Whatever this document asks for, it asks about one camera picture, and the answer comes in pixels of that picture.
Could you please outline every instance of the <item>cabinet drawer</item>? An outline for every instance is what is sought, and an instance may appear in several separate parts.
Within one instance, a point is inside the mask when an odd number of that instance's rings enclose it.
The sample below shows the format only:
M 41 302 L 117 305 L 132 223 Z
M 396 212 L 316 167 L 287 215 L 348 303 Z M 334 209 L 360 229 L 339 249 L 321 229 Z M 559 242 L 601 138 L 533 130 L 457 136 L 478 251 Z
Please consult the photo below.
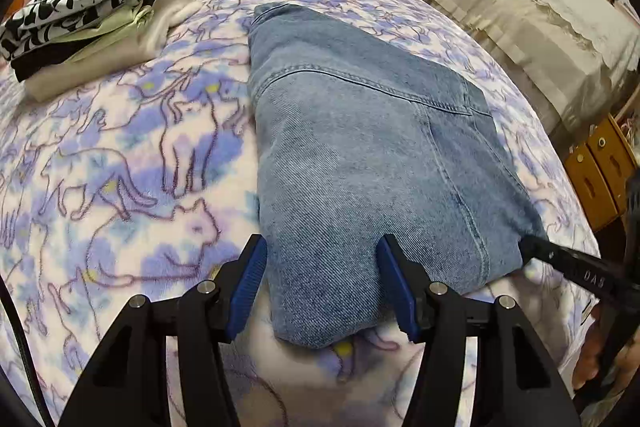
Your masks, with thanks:
M 626 211 L 626 179 L 636 171 L 636 161 L 616 122 L 602 121 L 587 140 L 587 146 L 604 176 L 619 214 Z
M 575 148 L 564 162 L 578 199 L 591 228 L 599 230 L 618 215 L 609 187 L 586 145 Z

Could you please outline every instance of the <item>folded jeans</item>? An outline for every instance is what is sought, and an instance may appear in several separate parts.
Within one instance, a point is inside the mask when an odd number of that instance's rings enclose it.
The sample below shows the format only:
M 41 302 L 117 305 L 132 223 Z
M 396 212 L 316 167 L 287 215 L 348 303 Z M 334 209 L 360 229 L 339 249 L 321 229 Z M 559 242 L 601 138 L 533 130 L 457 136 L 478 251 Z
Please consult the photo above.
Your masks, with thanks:
M 522 235 L 546 237 L 480 89 L 313 10 L 255 14 L 249 88 L 277 336 L 322 347 L 388 316 L 374 252 L 385 233 L 460 293 L 520 267 Z

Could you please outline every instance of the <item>seam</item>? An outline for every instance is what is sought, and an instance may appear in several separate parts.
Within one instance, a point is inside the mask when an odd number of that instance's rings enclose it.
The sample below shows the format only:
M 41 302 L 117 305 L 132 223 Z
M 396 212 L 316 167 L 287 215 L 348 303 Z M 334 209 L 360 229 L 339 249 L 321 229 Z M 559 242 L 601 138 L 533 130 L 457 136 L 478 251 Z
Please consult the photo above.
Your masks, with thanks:
M 283 6 L 286 6 L 288 3 L 284 2 L 282 4 L 278 4 L 277 6 L 272 6 L 271 8 L 269 8 L 267 11 L 262 12 L 260 15 L 258 15 L 253 22 L 250 24 L 250 26 L 253 26 L 255 23 L 257 23 L 263 15 L 267 15 L 267 13 L 269 13 L 270 11 L 273 10 L 277 10 L 278 8 L 282 8 Z
M 433 137 L 433 133 L 431 132 L 431 120 L 429 119 L 429 115 L 426 112 L 423 112 L 423 117 L 425 118 L 425 122 L 420 126 L 422 133 L 427 137 L 427 142 L 430 143 L 433 148 L 433 156 L 435 158 L 436 165 L 438 167 L 438 171 L 442 176 L 446 185 L 449 185 L 449 189 L 451 194 L 456 200 L 456 203 L 460 207 L 460 214 L 462 214 L 463 219 L 465 219 L 466 229 L 471 234 L 471 237 L 474 240 L 474 244 L 476 245 L 476 251 L 480 254 L 480 273 L 479 273 L 479 283 L 480 285 L 484 285 L 487 282 L 489 277 L 490 269 L 491 269 L 491 258 L 489 257 L 489 253 L 486 249 L 486 245 L 484 244 L 484 240 L 482 239 L 482 235 L 478 230 L 478 225 L 476 224 L 476 220 L 474 219 L 473 214 L 468 206 L 466 206 L 465 200 L 463 200 L 462 195 L 456 188 L 453 180 L 450 178 L 447 169 L 442 163 L 440 158 L 440 150 L 436 144 L 436 140 Z
M 476 112 L 478 114 L 483 114 L 485 116 L 488 116 L 490 118 L 493 118 L 494 115 L 492 115 L 490 112 L 485 112 L 485 111 L 481 111 L 480 109 L 478 109 L 477 107 L 473 107 L 471 104 L 469 104 L 469 109 L 471 109 L 471 111 Z
M 438 102 L 437 100 L 432 100 L 426 96 L 421 96 L 418 94 L 412 94 L 408 92 L 404 92 L 399 89 L 394 89 L 393 87 L 384 86 L 383 84 L 379 84 L 378 82 L 373 82 L 368 78 L 363 78 L 361 76 L 357 76 L 352 73 L 345 73 L 344 71 L 332 70 L 331 68 L 325 68 L 324 66 L 316 66 L 314 64 L 297 64 L 295 66 L 288 66 L 287 68 L 283 68 L 281 70 L 276 71 L 275 73 L 271 73 L 261 84 L 260 87 L 256 90 L 254 98 L 255 102 L 258 102 L 258 99 L 262 96 L 262 94 L 271 86 L 274 82 L 284 78 L 285 76 L 289 76 L 290 74 L 295 73 L 321 73 L 327 74 L 329 76 L 334 76 L 340 80 L 344 80 L 345 82 L 350 82 L 351 84 L 358 84 L 359 86 L 368 87 L 369 89 L 373 89 L 396 98 L 402 98 L 403 100 L 407 100 L 408 102 L 420 103 L 422 105 L 427 105 L 428 107 L 433 107 L 435 109 L 439 109 L 442 111 L 450 112 L 453 114 L 464 114 L 467 116 L 471 116 L 471 111 L 466 107 L 461 107 L 459 105 L 453 105 L 449 103 Z
M 529 193 L 527 192 L 527 189 L 524 187 L 524 185 L 522 185 L 522 182 L 520 181 L 520 179 L 515 174 L 513 174 L 513 172 L 511 172 L 511 169 L 507 167 L 507 165 L 504 163 L 503 159 L 500 158 L 500 155 L 491 146 L 491 144 L 489 143 L 489 140 L 487 140 L 484 137 L 484 135 L 480 132 L 480 130 L 478 129 L 478 126 L 476 125 L 476 118 L 472 117 L 471 121 L 472 121 L 472 124 L 473 124 L 474 133 L 476 133 L 476 135 L 479 137 L 479 139 L 481 139 L 482 142 L 489 148 L 491 153 L 494 155 L 494 158 L 498 162 L 498 165 L 504 171 L 506 171 L 508 175 L 510 175 L 510 177 L 518 184 L 518 187 L 520 187 L 522 190 L 524 190 L 524 193 L 527 195 L 527 197 L 529 197 Z

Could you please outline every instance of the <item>bolt head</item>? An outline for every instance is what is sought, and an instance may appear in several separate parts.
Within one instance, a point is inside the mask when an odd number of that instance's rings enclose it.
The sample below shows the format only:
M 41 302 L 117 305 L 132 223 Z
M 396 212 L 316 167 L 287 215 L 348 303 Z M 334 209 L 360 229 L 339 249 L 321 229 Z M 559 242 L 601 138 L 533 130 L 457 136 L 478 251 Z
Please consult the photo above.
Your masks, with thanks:
M 436 282 L 432 282 L 429 285 L 429 289 L 432 293 L 435 293 L 436 295 L 444 295 L 449 288 L 444 282 L 436 281 Z
M 500 295 L 498 302 L 500 303 L 500 306 L 508 310 L 515 308 L 516 305 L 516 301 L 510 295 Z
M 205 295 L 208 295 L 215 289 L 216 283 L 210 280 L 202 281 L 200 284 L 198 284 L 198 291 L 200 293 L 204 293 Z
M 142 308 L 145 303 L 146 297 L 144 295 L 133 295 L 133 297 L 129 299 L 129 306 L 132 308 Z

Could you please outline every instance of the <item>black cable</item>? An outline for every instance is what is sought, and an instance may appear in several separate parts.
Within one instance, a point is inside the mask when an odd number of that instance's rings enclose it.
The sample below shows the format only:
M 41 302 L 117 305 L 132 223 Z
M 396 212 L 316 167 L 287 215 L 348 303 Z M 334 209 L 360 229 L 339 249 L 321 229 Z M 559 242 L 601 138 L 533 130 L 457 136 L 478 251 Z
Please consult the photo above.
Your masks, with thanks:
M 53 423 L 53 418 L 49 413 L 49 408 L 44 401 L 44 395 L 42 394 L 42 388 L 38 382 L 38 375 L 36 368 L 33 365 L 33 359 L 31 358 L 31 351 L 29 350 L 29 344 L 27 343 L 27 337 L 22 329 L 22 323 L 20 317 L 15 309 L 14 301 L 9 294 L 9 290 L 4 285 L 2 277 L 0 277 L 0 303 L 4 307 L 7 318 L 9 318 L 9 324 L 11 324 L 12 330 L 14 330 L 15 340 L 18 343 L 18 349 L 20 350 L 20 357 L 24 364 L 24 372 L 27 374 L 27 380 L 29 381 L 29 387 L 33 394 L 33 399 L 36 402 L 40 416 L 44 422 L 45 427 L 56 427 Z

